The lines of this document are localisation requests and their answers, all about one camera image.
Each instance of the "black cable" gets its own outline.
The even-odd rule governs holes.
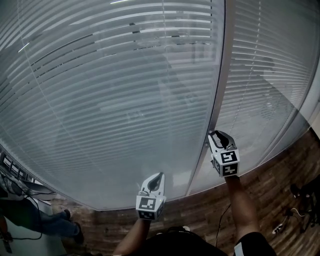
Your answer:
[[[50,192],[50,193],[36,193],[36,194],[30,194],[30,195],[28,195],[28,194],[26,194],[26,196],[38,196],[38,195],[53,195],[53,194],[55,194],[56,192]]]
[[[218,244],[218,235],[219,235],[219,231],[220,231],[220,226],[221,226],[221,220],[222,217],[225,215],[225,213],[227,212],[227,210],[230,208],[231,204],[229,204],[229,206],[224,210],[224,212],[221,214],[220,217],[220,221],[219,221],[219,227],[218,227],[218,232],[216,233],[216,237],[215,237],[215,247],[217,247]]]
[[[8,180],[10,180],[11,182],[13,182],[15,185],[17,185],[17,187],[19,188],[19,189],[21,189],[21,191],[23,192],[23,193],[25,193],[25,195],[27,196],[27,198],[29,197],[29,198],[31,198],[33,201],[34,201],[34,203],[36,204],[36,207],[37,207],[37,209],[38,209],[38,218],[39,218],[39,223],[40,223],[40,236],[38,237],[38,238],[29,238],[29,237],[23,237],[23,238],[19,238],[19,237],[12,237],[12,239],[13,240],[39,240],[39,239],[41,239],[42,238],[42,234],[43,234],[43,226],[42,226],[42,220],[41,220],[41,215],[40,215],[40,209],[39,209],[39,204],[36,202],[36,200],[34,200],[28,193],[26,193],[19,185],[18,185],[18,183],[17,182],[15,182],[14,180],[12,180],[12,179],[10,179],[9,177],[7,177],[7,176],[5,176],[5,175],[3,175],[2,173],[0,173],[0,175],[1,175],[1,177],[2,178],[7,178]],[[10,192],[10,190],[8,189],[8,186],[7,186],[7,184],[6,184],[6,182],[4,181],[4,184],[5,184],[5,187],[6,187],[6,189],[8,190],[8,192],[10,193],[10,194],[13,194],[13,195],[16,195],[16,196],[22,196],[21,194],[17,194],[17,193],[11,193]]]

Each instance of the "person's leg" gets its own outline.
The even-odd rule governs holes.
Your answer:
[[[311,180],[308,184],[300,189],[300,195],[303,197],[310,197],[313,192],[318,192],[320,186],[320,175]]]
[[[58,212],[56,214],[52,214],[51,217],[62,218],[64,220],[70,220],[71,214],[70,211],[65,209],[64,211]]]
[[[138,219],[125,238],[117,245],[113,255],[129,255],[146,241],[150,229],[150,220]]]
[[[58,218],[58,219],[64,219],[64,220],[68,220],[68,217],[67,217],[67,214],[65,211],[61,211],[61,212],[58,212],[56,214],[52,214],[51,215],[52,218]]]
[[[41,224],[35,225],[37,231],[41,231],[45,235],[58,236],[65,238],[73,238],[80,232],[80,228],[68,220],[58,217],[52,217],[41,213]]]
[[[239,177],[226,177],[225,181],[229,190],[236,239],[239,241],[249,233],[260,231],[256,207],[243,189]]]
[[[48,215],[41,210],[39,211],[32,203],[28,204],[28,207],[32,215],[31,230],[39,233],[42,232],[49,236],[66,238],[72,238],[79,234],[80,228],[78,225],[62,218],[62,216],[66,217],[66,213],[60,212],[58,214]]]

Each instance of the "wire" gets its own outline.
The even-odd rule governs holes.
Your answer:
[[[281,223],[282,227],[278,231],[279,234],[281,234],[286,229],[286,227],[287,227],[287,225],[289,223],[289,220],[290,220],[290,216],[287,215],[287,216],[284,217],[284,221]]]
[[[30,196],[37,196],[37,195],[53,195],[56,194],[56,192],[50,192],[50,193],[36,193],[36,194],[30,194]]]
[[[41,238],[42,238],[42,234],[43,234],[43,227],[42,227],[42,220],[41,220],[41,216],[40,216],[39,204],[38,204],[38,203],[36,202],[36,200],[34,200],[28,193],[26,193],[26,192],[18,185],[17,182],[15,182],[15,181],[12,180],[11,178],[9,178],[9,177],[7,177],[7,176],[5,176],[5,175],[3,175],[3,174],[0,174],[0,175],[1,175],[2,178],[7,178],[8,180],[10,180],[10,181],[13,182],[14,184],[16,184],[16,185],[18,186],[18,188],[21,189],[21,191],[22,191],[23,193],[25,193],[25,195],[27,195],[27,197],[31,198],[31,199],[34,201],[34,203],[36,204],[36,207],[37,207],[37,209],[38,209],[38,218],[39,218],[39,223],[40,223],[40,236],[37,237],[37,238],[29,238],[29,237],[19,238],[19,237],[12,237],[12,239],[13,239],[13,240],[39,240],[39,239],[41,239]],[[7,184],[6,184],[5,182],[4,182],[4,184],[5,184],[5,187],[6,187],[6,189],[8,190],[8,192],[11,193],[10,190],[8,189]],[[16,196],[22,196],[22,195],[20,195],[20,194],[15,193],[15,192],[14,192],[14,193],[11,193],[11,194],[14,194],[14,195],[16,195]]]
[[[227,212],[227,210],[230,208],[231,204],[229,204],[229,206],[224,210],[224,212],[221,214],[220,220],[219,220],[219,227],[218,227],[218,232],[216,233],[216,237],[215,237],[215,247],[217,247],[218,244],[218,235],[219,235],[219,231],[220,231],[220,227],[221,227],[221,220],[222,217],[225,215],[225,213]]]
[[[296,210],[296,213],[299,214],[300,217],[306,216],[305,214],[304,215],[300,215],[300,213],[298,212],[298,210],[296,208],[292,208],[290,211],[292,211],[292,210]]]
[[[297,216],[294,216],[294,215],[292,215],[292,216],[296,218],[296,220],[298,221],[298,223],[300,223],[300,220],[298,219]]]

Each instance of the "window blinds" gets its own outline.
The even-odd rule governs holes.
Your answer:
[[[319,60],[319,6],[315,0],[236,0],[235,8],[231,66],[216,129],[234,138],[243,174],[260,164],[289,127],[310,88]],[[223,182],[209,162],[208,152],[191,193]]]
[[[224,3],[2,1],[0,144],[41,182],[127,208],[165,172],[184,196],[220,71]]]

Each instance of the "jeans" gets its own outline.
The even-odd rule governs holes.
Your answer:
[[[33,204],[32,206],[33,225],[32,228],[30,228],[32,231],[42,232],[48,236],[65,238],[74,237],[80,232],[79,227],[75,223],[67,220],[66,212],[62,211],[57,214],[48,215],[43,211],[40,211],[40,222],[38,208]]]

